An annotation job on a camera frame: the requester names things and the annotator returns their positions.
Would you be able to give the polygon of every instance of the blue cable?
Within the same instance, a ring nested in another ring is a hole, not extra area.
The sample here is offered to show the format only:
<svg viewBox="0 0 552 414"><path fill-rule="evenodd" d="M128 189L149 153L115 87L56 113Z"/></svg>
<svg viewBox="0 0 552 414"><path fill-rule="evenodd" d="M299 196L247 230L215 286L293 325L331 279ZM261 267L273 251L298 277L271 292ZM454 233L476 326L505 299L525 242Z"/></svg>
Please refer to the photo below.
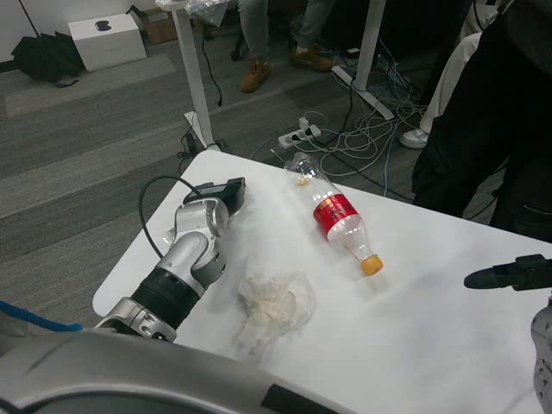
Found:
<svg viewBox="0 0 552 414"><path fill-rule="evenodd" d="M83 328L82 325L79 325L78 323L65 325L63 323L50 321L49 319L35 315L33 312L18 308L13 304L7 304L2 300L0 300L0 312L5 313L9 317L13 317L14 319L21 319L22 321L32 323L33 325L52 330L54 332L74 332L82 330Z"/></svg>

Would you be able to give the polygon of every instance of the orange bottle cap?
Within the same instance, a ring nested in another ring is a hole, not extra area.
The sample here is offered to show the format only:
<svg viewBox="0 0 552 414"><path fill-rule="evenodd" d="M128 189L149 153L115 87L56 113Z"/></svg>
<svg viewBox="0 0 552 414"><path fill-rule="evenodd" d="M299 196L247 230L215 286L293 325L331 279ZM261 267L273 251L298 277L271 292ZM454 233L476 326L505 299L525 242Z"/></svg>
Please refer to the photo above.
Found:
<svg viewBox="0 0 552 414"><path fill-rule="evenodd" d="M383 262L377 254L374 254L361 263L362 271L366 276L373 276L383 269Z"/></svg>

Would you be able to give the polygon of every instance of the cardboard box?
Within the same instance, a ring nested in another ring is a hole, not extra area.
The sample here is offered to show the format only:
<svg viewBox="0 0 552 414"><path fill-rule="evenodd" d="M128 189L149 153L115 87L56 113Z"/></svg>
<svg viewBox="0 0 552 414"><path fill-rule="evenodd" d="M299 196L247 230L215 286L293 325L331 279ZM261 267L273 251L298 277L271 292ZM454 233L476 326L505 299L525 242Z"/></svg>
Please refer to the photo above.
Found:
<svg viewBox="0 0 552 414"><path fill-rule="evenodd" d="M147 17L144 17L142 21L152 45L159 45L166 41L178 39L171 12L157 8L146 10L145 13Z"/></svg>
<svg viewBox="0 0 552 414"><path fill-rule="evenodd" d="M71 22L69 30L88 71L147 57L132 16L116 15Z"/></svg>

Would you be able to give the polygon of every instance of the brown boot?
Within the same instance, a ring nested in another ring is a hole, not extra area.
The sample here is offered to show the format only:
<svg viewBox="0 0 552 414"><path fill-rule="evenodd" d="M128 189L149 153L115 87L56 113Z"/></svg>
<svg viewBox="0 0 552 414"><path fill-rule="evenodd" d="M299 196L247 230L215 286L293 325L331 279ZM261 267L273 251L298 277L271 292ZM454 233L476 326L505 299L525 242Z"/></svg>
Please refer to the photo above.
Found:
<svg viewBox="0 0 552 414"><path fill-rule="evenodd" d="M248 74L245 75L245 78L241 82L241 91L245 93L255 92L268 78L268 75L270 75L270 66L268 64L263 63L259 59L250 60Z"/></svg>
<svg viewBox="0 0 552 414"><path fill-rule="evenodd" d="M329 72L333 67L330 58L321 56L318 52L318 47L313 46L304 53L292 51L290 54L290 64L295 67L303 67L316 72Z"/></svg>

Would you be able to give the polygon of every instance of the black bag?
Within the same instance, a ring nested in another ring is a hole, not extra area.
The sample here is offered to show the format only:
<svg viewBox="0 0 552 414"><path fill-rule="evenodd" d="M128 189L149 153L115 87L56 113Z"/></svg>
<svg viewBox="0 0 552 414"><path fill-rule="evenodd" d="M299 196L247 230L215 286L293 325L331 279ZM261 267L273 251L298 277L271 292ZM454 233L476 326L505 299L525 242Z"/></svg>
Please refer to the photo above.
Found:
<svg viewBox="0 0 552 414"><path fill-rule="evenodd" d="M21 0L19 4L33 27L36 37L23 37L11 53L16 67L30 78L52 83L58 82L64 76L78 76L85 69L85 65L72 37L58 32L55 32L55 36L39 34Z"/></svg>

